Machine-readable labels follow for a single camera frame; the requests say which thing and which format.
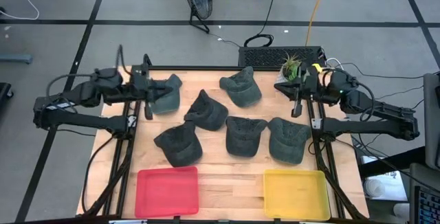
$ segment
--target yellow cable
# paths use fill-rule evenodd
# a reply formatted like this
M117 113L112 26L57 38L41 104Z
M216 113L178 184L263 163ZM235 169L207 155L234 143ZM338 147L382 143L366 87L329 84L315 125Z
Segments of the yellow cable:
M309 29L307 30L307 38L305 39L305 46L307 46L307 44L309 43L311 24L314 21L315 13L316 13L316 10L318 9L320 2L321 2L321 0L316 1L315 8L313 9L313 13L311 13L310 22L309 22Z

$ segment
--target yellow tray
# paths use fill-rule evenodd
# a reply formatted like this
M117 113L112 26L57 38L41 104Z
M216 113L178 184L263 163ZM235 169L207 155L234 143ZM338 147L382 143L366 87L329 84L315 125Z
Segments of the yellow tray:
M330 219L324 173L315 170L266 170L264 210L270 218Z

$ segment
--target plastic tray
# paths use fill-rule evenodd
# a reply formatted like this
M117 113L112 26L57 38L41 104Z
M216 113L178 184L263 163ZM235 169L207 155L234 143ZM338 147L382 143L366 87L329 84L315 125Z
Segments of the plastic tray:
M266 170L264 209L270 218L328 220L331 214L324 173Z
M181 216L199 211L199 185L194 166L141 170L137 174L136 218Z

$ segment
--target air plant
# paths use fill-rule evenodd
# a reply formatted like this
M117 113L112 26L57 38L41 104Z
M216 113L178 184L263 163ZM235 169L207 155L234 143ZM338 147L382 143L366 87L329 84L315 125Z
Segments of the air plant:
M297 55L289 56L286 52L287 58L285 59L285 63L281 67L281 72L283 73L284 78L288 81L294 80L294 78L298 75L298 68L301 65L301 60L298 60Z

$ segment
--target baseball cap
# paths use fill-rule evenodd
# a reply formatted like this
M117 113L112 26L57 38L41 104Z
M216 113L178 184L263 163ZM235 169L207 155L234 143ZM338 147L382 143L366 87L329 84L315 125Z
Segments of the baseball cap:
M173 90L155 102L150 103L151 111L154 114L160 114L177 110L180 105L179 88L181 85L182 81L180 80L179 76L172 74L170 78L165 81L165 86L172 87Z
M228 117L228 109L201 90L199 96L184 116L185 121L193 121L195 125L209 131L221 128Z
M269 124L270 155L279 161L300 164L303 161L305 142L311 137L311 129L307 125L295 124L275 117Z
M164 151L166 159L174 167L189 166L203 153L193 122L167 129L154 139L154 143Z
M266 120L251 120L243 117L228 117L226 120L226 150L231 155L255 156L260 145L261 131Z
M261 91L254 80L254 69L248 66L239 73L220 79L220 88L238 107L248 107L261 99Z

